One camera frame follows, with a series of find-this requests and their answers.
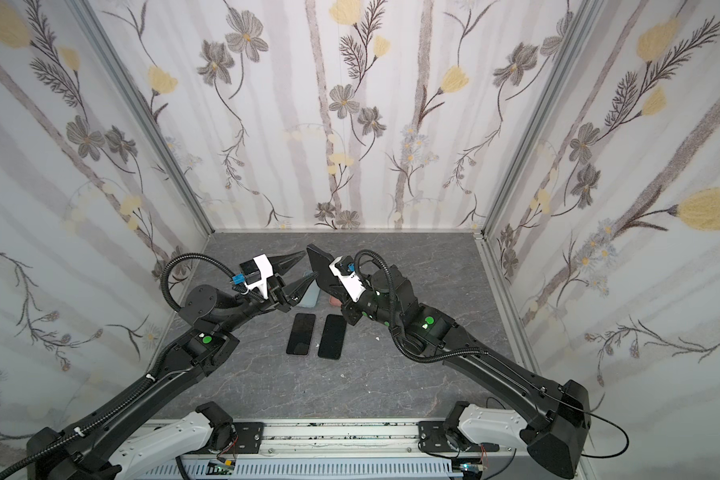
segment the black cable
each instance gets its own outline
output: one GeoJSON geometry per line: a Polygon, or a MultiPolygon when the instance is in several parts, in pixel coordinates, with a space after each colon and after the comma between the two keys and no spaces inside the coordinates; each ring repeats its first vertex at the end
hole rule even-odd
{"type": "Polygon", "coordinates": [[[402,341],[400,340],[401,333],[403,335],[405,334],[404,327],[398,326],[396,324],[397,320],[394,318],[396,303],[394,302],[394,281],[392,279],[392,271],[389,269],[389,266],[384,261],[381,255],[377,254],[373,250],[363,249],[355,254],[354,260],[356,265],[355,272],[357,272],[358,276],[360,276],[361,278],[365,278],[359,268],[359,266],[361,265],[360,259],[363,256],[370,256],[373,259],[374,265],[376,265],[382,272],[384,272],[384,278],[387,281],[387,288],[389,290],[389,332],[392,334],[392,342],[394,343],[394,346],[397,347],[397,349],[400,351],[400,353],[403,354],[405,358],[413,360],[416,363],[436,363],[454,356],[489,354],[487,350],[478,347],[466,347],[432,356],[418,356],[415,353],[406,350],[405,345],[403,345],[402,341]]]}
{"type": "Polygon", "coordinates": [[[176,457],[176,467],[179,469],[179,475],[181,475],[182,480],[192,480],[190,474],[186,472],[184,464],[181,462],[181,456],[176,457]]]}
{"type": "MultiPolygon", "coordinates": [[[[394,313],[395,313],[394,310],[395,310],[396,304],[394,302],[394,281],[392,279],[392,272],[390,271],[389,266],[384,261],[384,259],[382,258],[381,255],[377,254],[373,250],[363,249],[355,254],[355,265],[357,266],[355,271],[358,273],[358,275],[361,278],[365,278],[364,275],[362,274],[362,272],[360,272],[360,268],[359,268],[359,266],[361,265],[360,259],[363,256],[370,256],[373,259],[373,263],[384,272],[384,278],[387,281],[387,288],[388,288],[388,292],[389,292],[389,294],[388,294],[389,318],[390,318],[389,331],[392,334],[392,342],[394,343],[394,346],[397,347],[397,349],[400,351],[400,353],[403,354],[403,356],[405,356],[405,358],[407,358],[409,360],[413,360],[414,362],[418,362],[418,363],[435,363],[435,362],[439,362],[441,360],[445,360],[447,358],[451,358],[453,356],[488,355],[491,358],[494,358],[495,360],[497,360],[502,365],[506,366],[509,370],[511,370],[511,368],[509,368],[508,365],[506,365],[504,362],[502,362],[501,359],[497,358],[496,356],[491,355],[489,351],[483,350],[483,349],[480,349],[477,347],[461,348],[461,349],[451,350],[450,352],[447,352],[447,353],[441,353],[440,355],[433,355],[433,356],[427,356],[427,357],[418,356],[418,355],[413,354],[410,351],[407,351],[405,349],[405,346],[402,344],[402,341],[400,340],[400,334],[401,333],[404,334],[403,327],[397,326],[396,319],[394,318],[394,313]]],[[[521,375],[518,375],[518,377],[521,378],[523,381],[525,381],[528,385],[530,385],[531,388],[537,390],[542,396],[546,395],[545,392],[542,392],[539,387],[534,385],[528,379],[525,379],[521,375]]],[[[608,424],[618,428],[621,431],[621,433],[624,434],[624,439],[626,440],[626,443],[624,445],[624,448],[622,448],[620,452],[612,454],[612,455],[606,455],[606,456],[590,456],[590,455],[585,455],[582,453],[581,456],[587,457],[587,458],[614,458],[614,457],[624,454],[624,452],[626,452],[626,450],[630,447],[630,436],[626,434],[626,431],[623,428],[621,428],[617,424],[613,423],[611,420],[608,420],[607,418],[603,418],[595,413],[588,412],[588,411],[584,410],[583,408],[573,406],[573,405],[569,404],[568,402],[564,402],[563,400],[561,400],[559,398],[554,398],[554,397],[552,397],[552,398],[553,398],[553,400],[557,401],[558,403],[565,405],[569,408],[573,408],[574,410],[578,410],[579,412],[582,412],[584,414],[591,415],[595,418],[599,418],[600,420],[604,421],[605,423],[608,423],[608,424]]]]}
{"type": "Polygon", "coordinates": [[[502,473],[502,472],[503,472],[504,470],[506,470],[507,468],[509,468],[509,466],[512,465],[512,461],[514,460],[514,456],[516,456],[517,454],[518,454],[518,449],[516,448],[516,449],[512,452],[512,458],[509,459],[509,461],[507,462],[507,465],[503,466],[503,467],[501,468],[501,470],[499,470],[498,472],[496,472],[496,473],[491,473],[489,476],[487,476],[487,477],[485,477],[485,478],[482,478],[481,480],[488,480],[489,478],[493,478],[493,477],[495,477],[496,475],[499,475],[500,473],[502,473]]]}
{"type": "Polygon", "coordinates": [[[485,399],[485,408],[488,408],[488,400],[490,400],[490,399],[493,399],[496,403],[501,405],[501,408],[503,408],[504,410],[507,409],[507,407],[505,407],[504,404],[501,403],[501,400],[499,400],[498,398],[496,398],[494,396],[489,396],[488,398],[485,399]]]}
{"type": "MultiPolygon", "coordinates": [[[[171,259],[166,265],[165,268],[163,268],[163,273],[160,275],[160,292],[163,293],[163,298],[165,299],[166,303],[173,309],[174,312],[178,312],[181,310],[181,305],[177,303],[173,296],[170,294],[170,287],[168,286],[168,279],[170,278],[171,271],[176,267],[176,265],[180,264],[181,262],[185,260],[202,260],[204,262],[208,262],[209,264],[215,266],[221,272],[223,272],[225,275],[227,275],[230,280],[233,280],[235,277],[235,273],[231,271],[231,269],[227,266],[219,262],[217,259],[203,254],[181,254],[173,259],[171,259]]],[[[255,299],[258,302],[263,302],[264,297],[259,295],[259,293],[251,290],[248,291],[247,288],[245,288],[242,285],[235,285],[235,283],[231,284],[232,290],[234,290],[237,293],[247,294],[251,298],[255,299]]]]}
{"type": "Polygon", "coordinates": [[[8,468],[6,468],[2,472],[0,472],[0,480],[5,480],[6,478],[15,474],[22,468],[29,466],[47,456],[49,456],[50,454],[56,452],[59,448],[65,447],[66,445],[72,443],[74,440],[77,440],[78,438],[82,438],[82,437],[86,436],[87,434],[89,434],[93,430],[95,430],[96,428],[99,428],[103,424],[107,423],[109,420],[111,420],[113,417],[115,417],[115,415],[117,415],[118,412],[120,412],[121,410],[126,408],[128,405],[130,405],[134,400],[141,397],[144,394],[144,392],[146,392],[148,389],[150,389],[152,387],[152,385],[154,385],[154,381],[155,381],[154,379],[157,378],[157,375],[160,372],[160,368],[162,368],[162,366],[163,366],[163,361],[165,360],[166,356],[168,355],[168,352],[171,349],[173,349],[174,346],[176,346],[175,340],[172,341],[171,343],[169,343],[168,345],[166,345],[165,348],[163,348],[160,351],[160,353],[157,355],[157,358],[155,359],[155,363],[154,363],[152,369],[150,369],[148,374],[145,375],[141,379],[141,382],[136,384],[136,386],[131,391],[131,394],[128,395],[128,397],[125,400],[123,400],[122,402],[120,402],[116,407],[112,408],[105,414],[99,416],[93,422],[91,422],[85,426],[81,426],[81,427],[77,428],[72,433],[68,433],[67,436],[58,439],[56,442],[43,448],[39,452],[34,453],[30,456],[27,456],[27,457],[19,460],[15,464],[13,464],[12,466],[9,466],[8,468]]]}
{"type": "Polygon", "coordinates": [[[431,457],[445,458],[446,460],[458,460],[459,456],[461,455],[461,449],[459,449],[459,451],[456,452],[456,455],[452,456],[452,457],[445,456],[445,455],[438,455],[437,453],[425,452],[424,450],[422,450],[422,441],[421,440],[418,441],[418,450],[421,453],[426,453],[427,455],[429,455],[431,457]]]}

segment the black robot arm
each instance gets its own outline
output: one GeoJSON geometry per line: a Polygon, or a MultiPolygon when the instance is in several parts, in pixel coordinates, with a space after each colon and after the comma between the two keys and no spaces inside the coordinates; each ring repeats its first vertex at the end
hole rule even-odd
{"type": "Polygon", "coordinates": [[[375,252],[336,259],[310,244],[307,253],[318,286],[342,302],[349,324],[364,316],[384,323],[410,360],[442,361],[505,400],[528,422],[520,438],[529,455],[555,475],[574,477],[590,427],[589,396],[582,385],[538,376],[483,345],[448,314],[418,302],[411,281],[375,252]],[[379,267],[374,274],[362,274],[363,257],[379,267]]]}

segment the smartphone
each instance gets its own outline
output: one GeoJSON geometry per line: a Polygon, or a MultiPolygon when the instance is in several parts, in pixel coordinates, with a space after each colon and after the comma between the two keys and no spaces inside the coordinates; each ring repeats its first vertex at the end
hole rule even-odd
{"type": "Polygon", "coordinates": [[[347,321],[341,315],[328,315],[326,326],[322,329],[320,348],[317,356],[323,359],[338,360],[342,356],[344,334],[347,331],[347,321]]]}
{"type": "Polygon", "coordinates": [[[297,313],[293,319],[291,336],[288,338],[286,353],[289,355],[305,356],[309,353],[309,343],[312,342],[312,331],[315,329],[315,316],[311,313],[297,313]]]}

